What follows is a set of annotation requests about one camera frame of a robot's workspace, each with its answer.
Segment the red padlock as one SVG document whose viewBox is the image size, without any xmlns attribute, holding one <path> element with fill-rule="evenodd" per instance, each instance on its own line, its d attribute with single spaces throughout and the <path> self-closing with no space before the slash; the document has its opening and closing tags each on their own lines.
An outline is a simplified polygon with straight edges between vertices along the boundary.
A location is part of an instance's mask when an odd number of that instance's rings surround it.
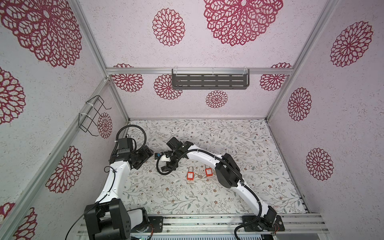
<svg viewBox="0 0 384 240">
<path fill-rule="evenodd" d="M 188 168 L 188 172 L 187 172 L 187 180 L 188 181 L 193 181 L 194 178 L 195 178 L 194 168 L 193 167 L 189 167 Z"/>
<path fill-rule="evenodd" d="M 212 177 L 214 175 L 212 168 L 207 165 L 205 165 L 205 173 L 207 177 Z"/>
</svg>

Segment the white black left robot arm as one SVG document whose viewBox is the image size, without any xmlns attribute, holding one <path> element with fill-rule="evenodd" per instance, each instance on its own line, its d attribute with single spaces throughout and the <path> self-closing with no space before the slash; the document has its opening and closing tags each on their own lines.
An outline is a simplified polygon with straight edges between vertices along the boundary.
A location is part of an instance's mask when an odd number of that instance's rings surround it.
<svg viewBox="0 0 384 240">
<path fill-rule="evenodd" d="M 127 210 L 121 196 L 132 170 L 138 170 L 154 151 L 147 145 L 137 148 L 135 140 L 125 137 L 116 141 L 104 168 L 105 185 L 95 203 L 85 208 L 84 218 L 90 240 L 129 240 L 131 232 L 145 232 L 150 221 L 145 208 Z"/>
</svg>

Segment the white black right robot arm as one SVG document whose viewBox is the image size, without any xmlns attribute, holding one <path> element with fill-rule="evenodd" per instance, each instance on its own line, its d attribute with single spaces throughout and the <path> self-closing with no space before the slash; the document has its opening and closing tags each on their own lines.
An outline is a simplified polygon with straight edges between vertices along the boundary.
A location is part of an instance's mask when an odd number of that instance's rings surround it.
<svg viewBox="0 0 384 240">
<path fill-rule="evenodd" d="M 271 228 L 276 221 L 277 212 L 266 204 L 248 186 L 233 157 L 229 154 L 216 155 L 203 150 L 191 142 L 177 140 L 175 137 L 167 142 L 169 151 L 155 154 L 156 168 L 159 174 L 172 173 L 182 158 L 201 162 L 216 172 L 219 183 L 235 192 L 249 206 L 256 216 L 256 222 Z"/>
</svg>

